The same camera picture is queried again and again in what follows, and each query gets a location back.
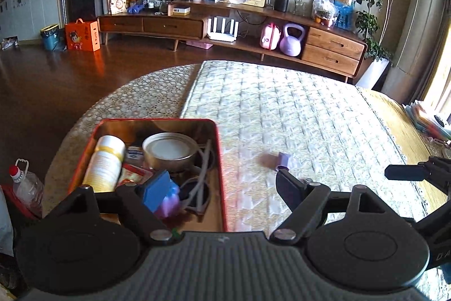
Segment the red yellow snack packet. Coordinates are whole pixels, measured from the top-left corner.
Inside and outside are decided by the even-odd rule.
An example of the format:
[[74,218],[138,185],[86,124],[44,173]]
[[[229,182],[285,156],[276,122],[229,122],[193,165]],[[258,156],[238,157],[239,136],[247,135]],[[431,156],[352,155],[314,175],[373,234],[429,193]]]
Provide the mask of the red yellow snack packet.
[[153,175],[154,173],[151,170],[146,170],[139,166],[124,163],[122,165],[121,174],[118,178],[116,186],[125,185],[126,183],[142,184],[153,177]]

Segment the gold lidded round tin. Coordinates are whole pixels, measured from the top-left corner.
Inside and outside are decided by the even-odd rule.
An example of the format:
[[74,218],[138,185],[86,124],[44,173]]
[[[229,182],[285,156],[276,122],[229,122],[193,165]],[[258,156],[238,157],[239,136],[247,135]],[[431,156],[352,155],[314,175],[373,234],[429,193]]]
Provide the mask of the gold lidded round tin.
[[145,162],[152,169],[177,172],[192,165],[199,148],[187,135],[163,132],[147,137],[142,149]]

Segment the gold floral lace tablecloth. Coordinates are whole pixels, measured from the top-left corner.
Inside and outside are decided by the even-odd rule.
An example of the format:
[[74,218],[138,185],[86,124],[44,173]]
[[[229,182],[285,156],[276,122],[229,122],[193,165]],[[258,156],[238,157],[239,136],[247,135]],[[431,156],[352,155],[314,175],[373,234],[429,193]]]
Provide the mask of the gold floral lace tablecloth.
[[63,139],[45,177],[43,214],[67,195],[71,179],[88,140],[105,118],[177,118],[195,80],[199,64],[170,67],[119,87],[100,99]]

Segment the clear bag of snacks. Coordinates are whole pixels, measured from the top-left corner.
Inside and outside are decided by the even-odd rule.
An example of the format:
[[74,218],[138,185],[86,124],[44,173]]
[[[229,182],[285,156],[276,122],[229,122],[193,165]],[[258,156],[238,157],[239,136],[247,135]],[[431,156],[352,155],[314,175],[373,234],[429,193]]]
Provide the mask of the clear bag of snacks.
[[313,0],[312,18],[320,25],[333,27],[338,18],[335,0]]

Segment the stack of colourful folders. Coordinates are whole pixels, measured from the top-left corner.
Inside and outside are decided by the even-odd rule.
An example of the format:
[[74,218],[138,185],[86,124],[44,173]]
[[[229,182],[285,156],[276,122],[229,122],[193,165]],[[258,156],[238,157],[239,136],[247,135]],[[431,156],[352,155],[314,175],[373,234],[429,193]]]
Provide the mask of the stack of colourful folders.
[[416,100],[403,105],[403,109],[418,131],[433,139],[450,141],[450,125],[442,121],[438,115],[428,113],[421,102]]

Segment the quilted cream mattress pad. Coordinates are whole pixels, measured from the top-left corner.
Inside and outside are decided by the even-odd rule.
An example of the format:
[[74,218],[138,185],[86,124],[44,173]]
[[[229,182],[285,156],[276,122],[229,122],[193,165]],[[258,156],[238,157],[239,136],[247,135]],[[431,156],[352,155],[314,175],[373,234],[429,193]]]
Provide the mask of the quilted cream mattress pad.
[[386,95],[306,72],[230,61],[203,63],[181,111],[216,123],[222,149],[225,223],[233,232],[273,232],[289,216],[277,195],[275,158],[297,178],[334,191],[368,186],[401,216],[438,208],[425,183],[391,181],[390,164],[440,155]]

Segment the pink toy case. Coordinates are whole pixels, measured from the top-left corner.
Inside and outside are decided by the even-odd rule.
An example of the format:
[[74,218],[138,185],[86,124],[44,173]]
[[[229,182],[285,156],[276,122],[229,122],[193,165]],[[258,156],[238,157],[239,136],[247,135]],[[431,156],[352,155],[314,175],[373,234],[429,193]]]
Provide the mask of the pink toy case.
[[260,46],[266,50],[275,50],[280,41],[281,31],[275,23],[263,27],[260,36]]

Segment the orange gift box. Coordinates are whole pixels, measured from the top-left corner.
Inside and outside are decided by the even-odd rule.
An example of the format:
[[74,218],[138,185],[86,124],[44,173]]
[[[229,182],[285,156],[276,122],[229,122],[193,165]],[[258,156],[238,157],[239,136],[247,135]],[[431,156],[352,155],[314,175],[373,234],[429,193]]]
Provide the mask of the orange gift box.
[[100,49],[99,23],[84,21],[78,18],[76,22],[65,25],[68,50],[96,52]]

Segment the clear eye drop bottle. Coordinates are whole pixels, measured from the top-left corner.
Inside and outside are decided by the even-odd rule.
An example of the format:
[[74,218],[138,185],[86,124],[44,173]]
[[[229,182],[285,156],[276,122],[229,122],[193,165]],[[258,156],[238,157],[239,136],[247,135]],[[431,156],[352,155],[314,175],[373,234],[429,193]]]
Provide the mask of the clear eye drop bottle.
[[125,152],[124,163],[133,165],[133,166],[142,166],[145,161],[144,151],[142,147],[131,145],[127,147]]

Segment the yellow white lotion bottle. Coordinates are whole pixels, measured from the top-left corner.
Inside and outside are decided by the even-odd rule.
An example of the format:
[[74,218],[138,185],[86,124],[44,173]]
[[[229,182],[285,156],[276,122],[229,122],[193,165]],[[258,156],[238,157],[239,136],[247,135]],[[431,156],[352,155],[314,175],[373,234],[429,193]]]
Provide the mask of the yellow white lotion bottle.
[[121,174],[125,143],[118,137],[104,135],[98,140],[83,178],[94,192],[113,192]]

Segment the wooden TV console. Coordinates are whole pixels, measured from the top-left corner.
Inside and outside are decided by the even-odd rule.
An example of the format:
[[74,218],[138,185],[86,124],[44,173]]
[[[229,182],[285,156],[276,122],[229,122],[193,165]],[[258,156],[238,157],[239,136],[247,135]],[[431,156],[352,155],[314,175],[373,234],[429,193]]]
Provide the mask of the wooden TV console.
[[[239,22],[238,37],[233,43],[210,40],[206,36],[207,20],[213,17],[232,18]],[[137,14],[123,12],[102,15],[98,18],[100,33],[105,38],[113,34],[164,38],[181,41],[208,43],[218,47],[256,54],[261,60],[267,58],[286,60],[303,66],[333,73],[345,80],[354,80],[362,65],[367,45],[350,31],[325,27],[308,17],[272,8],[250,5],[234,5],[214,1],[172,1],[166,14],[143,10]],[[301,43],[299,56],[287,56],[280,51],[280,41],[275,50],[260,46],[263,27],[275,23],[284,36],[284,25],[294,23],[302,26],[306,34]]]

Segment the light blue plastic bag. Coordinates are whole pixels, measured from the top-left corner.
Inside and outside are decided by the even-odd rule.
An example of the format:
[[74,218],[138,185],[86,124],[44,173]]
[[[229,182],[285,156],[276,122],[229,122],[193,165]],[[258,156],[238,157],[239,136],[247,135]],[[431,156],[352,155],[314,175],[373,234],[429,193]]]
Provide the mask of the light blue plastic bag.
[[4,192],[0,188],[0,251],[10,257],[14,256],[13,250],[14,229],[8,212]]

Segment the blue purple flower toy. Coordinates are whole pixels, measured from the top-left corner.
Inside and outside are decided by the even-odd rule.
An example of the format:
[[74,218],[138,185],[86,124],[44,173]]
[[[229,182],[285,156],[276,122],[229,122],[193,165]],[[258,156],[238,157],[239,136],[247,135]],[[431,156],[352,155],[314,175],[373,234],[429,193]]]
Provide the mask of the blue purple flower toy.
[[175,216],[180,210],[179,193],[180,187],[171,180],[167,195],[163,198],[161,205],[158,206],[154,214],[160,219]]

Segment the purple kettlebell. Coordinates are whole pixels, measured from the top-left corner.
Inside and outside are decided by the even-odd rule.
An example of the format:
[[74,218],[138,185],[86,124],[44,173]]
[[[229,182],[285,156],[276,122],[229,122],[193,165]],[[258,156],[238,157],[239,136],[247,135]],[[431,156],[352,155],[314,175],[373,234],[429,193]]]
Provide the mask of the purple kettlebell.
[[[294,36],[289,35],[290,28],[298,30],[300,32],[300,36],[296,38]],[[300,25],[294,23],[288,23],[284,25],[284,36],[279,44],[280,51],[287,56],[293,57],[299,56],[302,50],[301,43],[304,39],[305,34],[306,30]]]

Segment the blue plastic basket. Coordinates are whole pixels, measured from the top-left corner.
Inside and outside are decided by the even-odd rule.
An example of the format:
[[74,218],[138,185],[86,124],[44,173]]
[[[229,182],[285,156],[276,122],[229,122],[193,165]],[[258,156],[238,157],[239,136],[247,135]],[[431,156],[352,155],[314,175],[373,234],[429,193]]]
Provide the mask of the blue plastic basket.
[[338,0],[333,0],[336,8],[336,21],[335,26],[342,29],[351,31],[353,25],[353,4],[342,3]]

